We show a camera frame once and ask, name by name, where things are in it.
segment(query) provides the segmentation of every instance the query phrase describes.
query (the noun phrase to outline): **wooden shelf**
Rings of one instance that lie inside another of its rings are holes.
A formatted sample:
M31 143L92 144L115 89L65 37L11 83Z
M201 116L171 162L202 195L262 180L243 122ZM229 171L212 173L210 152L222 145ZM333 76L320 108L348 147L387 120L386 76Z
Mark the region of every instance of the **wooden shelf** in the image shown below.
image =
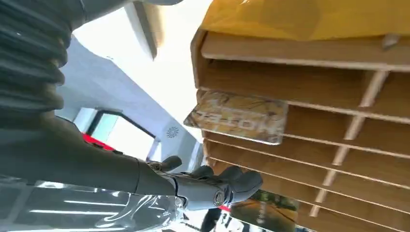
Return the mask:
M383 115L410 117L410 74L393 72L386 79L371 110Z
M360 103L363 77L364 72L357 70L214 60L201 87L352 108Z
M372 223L321 209L317 217L309 216L310 206L300 203L297 223L319 232L392 232Z
M214 170L262 174L263 189L301 201L319 232L410 231L410 40L293 42L201 31L192 43L204 91L289 104L281 145L203 133Z
M410 189L410 159L350 149L340 166L333 165L336 146L294 138L283 138L279 146L265 145L234 137L204 133L207 140L307 165Z
M381 41L376 37L299 42L208 32L201 53L208 59L410 71L409 40L402 39L389 50L382 49Z
M260 153L204 141L209 157L310 186L320 186L326 170Z
M229 166L230 164L228 163L217 161L213 166L213 170L216 174L220 174L225 168ZM309 227L313 230L317 229L321 231L320 227L314 228L310 226L313 225L312 222L321 221L322 215L328 213L336 213L336 217L342 217L346 220L352 220L351 217L357 218L357 220L354 219L353 221L356 221L360 225L365 225L364 222L366 221L389 228L391 229L391 231L395 230L407 232L410 229L409 214L404 214L399 211L391 210L385 207L359 201L331 192L327 193L326 199L323 203L317 203L314 202L316 193L318 192L317 188L295 183L267 174L262 174L262 178L264 180L264 184L262 185L263 190L291 197L301 202L300 209L298 211L298 224ZM312 205L321 207L318 218L309 217L309 212Z
M347 115L289 106L285 134L341 142L350 119Z
M347 174L337 174L330 191L410 214L410 190Z
M351 144L393 153L410 154L409 137L410 125L408 124L368 118Z
M410 159L350 149L341 170L410 187Z
M332 161L337 150L337 147L333 145L288 137L283 138L280 146L261 144L211 132L205 132L204 138L216 143L255 151L269 156L327 168L332 168Z
M327 171L322 168L267 156L257 152L205 140L211 159L238 165L300 184L309 185L410 214L410 190L338 173L331 186L322 185Z
M410 215L380 207L335 193L328 193L321 207L337 211L356 218L378 223L399 231L410 231Z

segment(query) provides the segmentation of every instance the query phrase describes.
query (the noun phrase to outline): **transparent plastic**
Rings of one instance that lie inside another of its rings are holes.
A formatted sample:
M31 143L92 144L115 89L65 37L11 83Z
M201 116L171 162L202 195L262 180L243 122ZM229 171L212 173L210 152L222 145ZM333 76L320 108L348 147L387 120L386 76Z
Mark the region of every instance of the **transparent plastic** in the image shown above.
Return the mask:
M0 175L0 232L143 232L183 218L175 196Z

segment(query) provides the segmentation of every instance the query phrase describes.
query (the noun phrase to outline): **window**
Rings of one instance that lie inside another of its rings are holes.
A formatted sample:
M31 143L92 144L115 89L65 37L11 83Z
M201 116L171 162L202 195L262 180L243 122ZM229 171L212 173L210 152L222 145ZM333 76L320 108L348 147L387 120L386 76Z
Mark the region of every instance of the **window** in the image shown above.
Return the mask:
M159 140L153 134L117 112L99 111L87 134L124 155L144 161L159 148Z

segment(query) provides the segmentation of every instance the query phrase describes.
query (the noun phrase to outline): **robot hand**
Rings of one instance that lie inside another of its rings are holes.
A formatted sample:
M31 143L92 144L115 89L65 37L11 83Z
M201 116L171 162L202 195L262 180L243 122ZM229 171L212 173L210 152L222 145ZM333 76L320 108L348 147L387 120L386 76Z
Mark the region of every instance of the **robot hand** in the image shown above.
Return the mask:
M180 158L172 156L163 163L149 163L157 171L170 171L181 164ZM192 173L160 174L175 183L176 196L184 208L189 210L210 209L226 203L244 201L262 185L261 175L255 171L242 173L237 166L231 166L220 175L214 175L208 166L202 166Z

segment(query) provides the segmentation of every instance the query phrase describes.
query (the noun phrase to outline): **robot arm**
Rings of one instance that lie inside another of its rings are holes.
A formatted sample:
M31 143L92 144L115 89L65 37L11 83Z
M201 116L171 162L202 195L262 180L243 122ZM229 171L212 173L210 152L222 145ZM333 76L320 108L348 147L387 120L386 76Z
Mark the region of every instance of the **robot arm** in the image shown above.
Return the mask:
M175 4L181 0L146 0ZM154 165L84 142L71 122L54 115L63 101L71 33L130 0L0 0L0 174L123 191L177 196L187 209L242 201L261 186L238 168L168 174Z

